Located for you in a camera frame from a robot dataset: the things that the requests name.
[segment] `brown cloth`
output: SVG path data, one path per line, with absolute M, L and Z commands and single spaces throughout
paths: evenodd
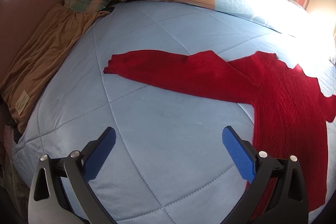
M 0 83 L 0 94 L 23 133 L 48 81 L 73 45 L 99 17 L 110 12 L 78 13 L 56 4 L 40 21 Z

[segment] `blue textured pad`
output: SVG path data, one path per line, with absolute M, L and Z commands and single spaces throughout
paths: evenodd
M 116 144 L 116 138 L 116 132 L 111 128 L 85 161 L 83 178 L 86 182 L 97 177 L 101 167 Z
M 223 129 L 222 141 L 241 177 L 251 183 L 255 177 L 254 161 L 249 157 L 240 142 L 231 132 L 230 128 L 226 127 Z

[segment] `sweater sleeve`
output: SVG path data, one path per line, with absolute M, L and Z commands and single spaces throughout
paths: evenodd
M 250 59 L 241 60 L 249 67 Z M 185 94 L 252 104 L 258 86 L 212 51 L 190 56 L 157 50 L 112 55 L 104 73 Z

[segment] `red sweater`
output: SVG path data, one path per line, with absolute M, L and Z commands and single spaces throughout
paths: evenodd
M 104 73 L 176 92 L 251 104 L 253 146 L 272 157 L 296 155 L 304 174 L 309 211 L 325 203 L 328 166 L 326 120 L 336 96 L 324 97 L 317 78 L 290 69 L 276 54 L 256 52 L 226 62 L 212 51 L 186 56 L 155 50 L 112 55 Z

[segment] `silver screw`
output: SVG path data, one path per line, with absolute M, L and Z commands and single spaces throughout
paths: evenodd
M 70 154 L 71 158 L 77 158 L 80 155 L 80 152 L 78 150 L 72 151 Z
M 297 161 L 297 156 L 291 155 L 289 158 L 291 159 L 291 161 Z
M 259 151 L 259 156 L 261 158 L 266 158 L 268 155 L 267 155 L 267 153 L 265 151 Z
M 45 161 L 48 159 L 48 155 L 43 154 L 42 156 L 40 156 L 40 161 Z

